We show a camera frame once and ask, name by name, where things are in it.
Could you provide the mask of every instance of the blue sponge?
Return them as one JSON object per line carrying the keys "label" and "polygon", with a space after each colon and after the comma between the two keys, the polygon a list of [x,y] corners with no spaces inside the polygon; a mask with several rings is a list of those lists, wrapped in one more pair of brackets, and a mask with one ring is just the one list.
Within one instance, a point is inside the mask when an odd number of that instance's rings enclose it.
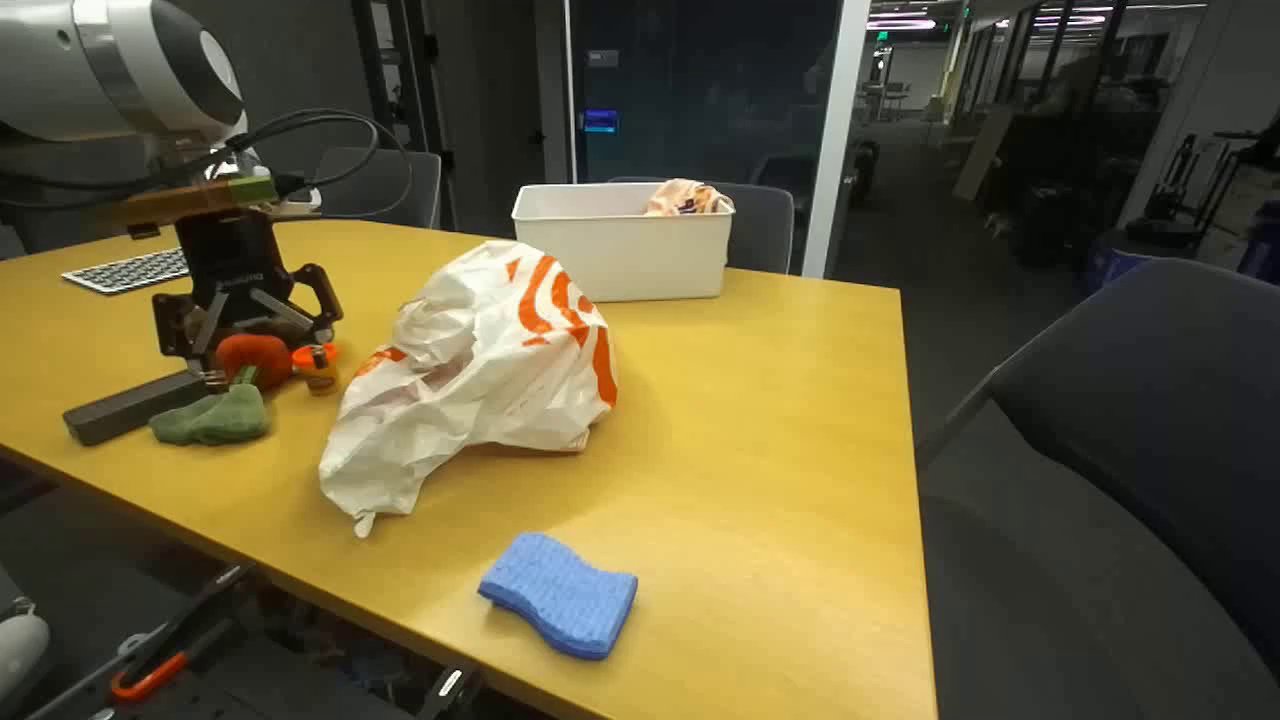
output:
{"label": "blue sponge", "polygon": [[614,653],[637,577],[600,571],[551,537],[523,533],[481,581],[481,597],[523,614],[551,648],[586,660]]}

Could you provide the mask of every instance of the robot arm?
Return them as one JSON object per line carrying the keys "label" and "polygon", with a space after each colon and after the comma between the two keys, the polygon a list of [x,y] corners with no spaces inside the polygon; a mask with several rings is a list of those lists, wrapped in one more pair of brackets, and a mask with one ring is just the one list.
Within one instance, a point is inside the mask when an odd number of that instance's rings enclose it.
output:
{"label": "robot arm", "polygon": [[6,0],[0,143],[148,137],[200,154],[245,127],[229,51],[166,0]]}

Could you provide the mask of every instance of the glass wall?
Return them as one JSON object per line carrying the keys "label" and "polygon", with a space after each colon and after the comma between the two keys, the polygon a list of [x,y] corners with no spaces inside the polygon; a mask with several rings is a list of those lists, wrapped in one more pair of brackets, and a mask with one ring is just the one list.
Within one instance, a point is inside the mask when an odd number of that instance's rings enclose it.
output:
{"label": "glass wall", "polygon": [[994,127],[1007,116],[1001,154],[980,195],[986,211],[1015,217],[1027,184],[1079,195],[1072,217],[1099,234],[1121,219],[1137,168],[1166,116],[1206,2],[1075,2],[1044,0],[1015,16],[975,16],[963,41],[963,78],[951,127]]}
{"label": "glass wall", "polygon": [[582,174],[810,195],[839,0],[576,0]]}

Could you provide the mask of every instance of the white storage box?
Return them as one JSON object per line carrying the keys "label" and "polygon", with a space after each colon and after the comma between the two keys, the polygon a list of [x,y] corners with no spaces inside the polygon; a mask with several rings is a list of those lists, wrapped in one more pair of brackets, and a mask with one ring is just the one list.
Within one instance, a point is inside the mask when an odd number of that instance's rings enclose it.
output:
{"label": "white storage box", "polygon": [[725,217],[645,217],[661,184],[523,184],[518,241],[551,252],[592,299],[718,294]]}

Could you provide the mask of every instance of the orange object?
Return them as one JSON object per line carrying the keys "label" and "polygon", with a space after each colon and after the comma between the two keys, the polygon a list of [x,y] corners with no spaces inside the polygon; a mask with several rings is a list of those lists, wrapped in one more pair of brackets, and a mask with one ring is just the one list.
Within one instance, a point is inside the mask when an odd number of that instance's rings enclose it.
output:
{"label": "orange object", "polygon": [[313,370],[317,368],[317,345],[300,345],[291,350],[291,370]]}
{"label": "orange object", "polygon": [[[547,330],[558,326],[558,325],[546,314],[546,302],[540,302],[546,284],[547,284],[547,288],[551,288],[551,307],[562,307],[567,337],[586,347],[587,337],[592,337],[592,326],[587,326],[587,320],[586,320],[582,313],[592,313],[592,299],[582,294],[582,302],[574,307],[574,299],[567,299],[567,272],[566,272],[566,269],[551,272],[551,269],[558,269],[558,260],[551,260],[551,255],[540,255],[537,269],[534,269],[534,279],[530,279],[530,288],[523,288],[523,294],[519,294],[519,325],[523,325],[523,330],[530,330],[523,345],[546,345]],[[592,370],[595,370],[595,395],[600,395],[605,402],[616,402],[608,330],[600,330],[600,341],[595,341],[595,347],[592,347]]]}
{"label": "orange object", "polygon": [[256,389],[281,389],[291,375],[288,345],[281,337],[235,330],[224,337],[214,350],[214,364],[224,375],[240,375],[247,364],[256,368]]}
{"label": "orange object", "polygon": [[291,370],[300,370],[307,380],[307,392],[330,392],[335,385],[335,345],[303,345],[291,350]]}
{"label": "orange object", "polygon": [[379,364],[402,364],[402,360],[403,360],[402,347],[379,347],[379,350],[371,350],[371,356],[355,368],[355,375],[365,375],[365,370],[371,370],[371,368],[379,368]]}
{"label": "orange object", "polygon": [[172,677],[182,677],[194,662],[190,653],[172,653],[162,667],[151,667],[148,677],[139,677],[138,685],[125,685],[120,677],[112,681],[112,699],[117,703],[139,703],[148,699],[162,685],[170,685]]}

